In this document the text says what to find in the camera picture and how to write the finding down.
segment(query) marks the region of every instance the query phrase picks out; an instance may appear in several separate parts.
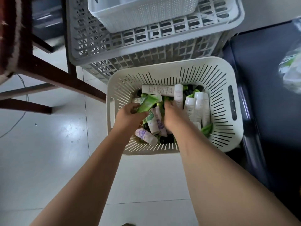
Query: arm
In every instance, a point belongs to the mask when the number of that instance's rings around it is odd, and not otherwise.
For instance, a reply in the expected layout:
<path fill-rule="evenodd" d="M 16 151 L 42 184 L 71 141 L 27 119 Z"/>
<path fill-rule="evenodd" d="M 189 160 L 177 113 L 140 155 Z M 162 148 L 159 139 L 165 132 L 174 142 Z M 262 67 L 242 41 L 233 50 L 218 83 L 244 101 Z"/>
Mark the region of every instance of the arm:
<path fill-rule="evenodd" d="M 131 109 L 137 106 L 130 103 L 119 110 L 109 135 L 31 226 L 99 224 L 122 152 L 148 115 L 148 112 L 131 114 Z"/>
<path fill-rule="evenodd" d="M 179 145 L 200 225 L 301 225 L 258 180 L 218 150 L 172 102 L 164 123 Z"/>

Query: white floor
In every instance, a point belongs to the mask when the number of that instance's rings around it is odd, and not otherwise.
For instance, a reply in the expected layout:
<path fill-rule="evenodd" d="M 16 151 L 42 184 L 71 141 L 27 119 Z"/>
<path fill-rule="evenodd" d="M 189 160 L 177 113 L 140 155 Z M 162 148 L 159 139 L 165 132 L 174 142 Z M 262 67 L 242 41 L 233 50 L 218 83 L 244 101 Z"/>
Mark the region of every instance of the white floor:
<path fill-rule="evenodd" d="M 64 49 L 34 54 L 67 71 Z M 77 67 L 77 74 L 106 93 L 107 86 L 82 68 Z M 26 86 L 41 83 L 22 78 Z M 0 86 L 0 92 L 21 87 L 14 76 Z M 0 139 L 0 226 L 29 225 L 107 135 L 106 105 L 99 101 L 62 88 L 31 94 L 29 101 L 55 107 L 55 112 L 28 112 Z M 22 114 L 0 109 L 0 136 Z M 127 222 L 198 225 L 179 154 L 122 156 L 100 225 Z"/>

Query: white plastic storage box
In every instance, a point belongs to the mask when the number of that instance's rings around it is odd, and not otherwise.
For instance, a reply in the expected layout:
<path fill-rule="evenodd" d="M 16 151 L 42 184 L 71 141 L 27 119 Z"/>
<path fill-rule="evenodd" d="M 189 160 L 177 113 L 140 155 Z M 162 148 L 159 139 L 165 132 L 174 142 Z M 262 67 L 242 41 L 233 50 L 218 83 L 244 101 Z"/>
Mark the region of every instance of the white plastic storage box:
<path fill-rule="evenodd" d="M 244 19 L 241 0 L 199 0 L 189 15 L 109 33 L 87 0 L 67 0 L 70 61 L 107 83 L 123 68 L 206 57 L 223 31 Z"/>
<path fill-rule="evenodd" d="M 192 13 L 198 0 L 88 0 L 88 9 L 111 33 Z"/>
<path fill-rule="evenodd" d="M 131 102 L 143 84 L 194 84 L 205 87 L 209 94 L 213 132 L 209 140 L 221 151 L 228 152 L 239 145 L 243 137 L 237 85 L 231 65 L 218 57 L 155 64 L 119 70 L 109 80 L 107 92 L 107 129 L 111 131 L 116 114 Z M 142 144 L 131 138 L 126 155 L 166 154 L 179 152 L 178 145 Z"/>

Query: hand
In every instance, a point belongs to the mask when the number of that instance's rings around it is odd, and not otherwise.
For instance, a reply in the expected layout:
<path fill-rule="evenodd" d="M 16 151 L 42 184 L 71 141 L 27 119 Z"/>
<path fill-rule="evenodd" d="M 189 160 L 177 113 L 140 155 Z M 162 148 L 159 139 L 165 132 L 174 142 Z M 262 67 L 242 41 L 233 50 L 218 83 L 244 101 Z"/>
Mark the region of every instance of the hand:
<path fill-rule="evenodd" d="M 117 113 L 112 131 L 128 134 L 129 137 L 137 130 L 139 124 L 146 118 L 149 112 L 136 113 L 139 103 L 129 103 L 123 106 Z"/>
<path fill-rule="evenodd" d="M 165 101 L 164 125 L 173 132 L 180 124 L 189 123 L 188 116 L 181 110 L 174 101 Z"/>

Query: black cable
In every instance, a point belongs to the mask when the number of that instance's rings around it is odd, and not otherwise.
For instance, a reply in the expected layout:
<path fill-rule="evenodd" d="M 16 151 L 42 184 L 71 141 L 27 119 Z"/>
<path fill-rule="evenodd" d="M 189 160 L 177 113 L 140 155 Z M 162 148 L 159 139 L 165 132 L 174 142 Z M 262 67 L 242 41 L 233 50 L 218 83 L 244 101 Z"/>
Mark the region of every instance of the black cable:
<path fill-rule="evenodd" d="M 20 80 L 21 80 L 21 82 L 22 82 L 24 88 L 26 88 L 25 83 L 24 83 L 23 79 L 21 78 L 21 76 L 18 75 L 18 74 L 17 74 L 17 76 L 20 78 Z M 26 95 L 26 101 L 27 101 L 27 102 L 29 101 L 28 94 Z M 2 137 L 4 137 L 6 134 L 8 134 L 8 133 L 16 126 L 16 125 L 22 120 L 22 118 L 25 116 L 25 114 L 26 114 L 26 112 L 23 113 L 23 115 L 21 116 L 21 118 L 20 118 L 20 119 L 19 119 L 19 120 L 11 127 L 11 129 L 10 129 L 9 131 L 7 131 L 7 132 L 4 133 L 2 136 L 0 136 L 0 139 L 1 139 Z"/>

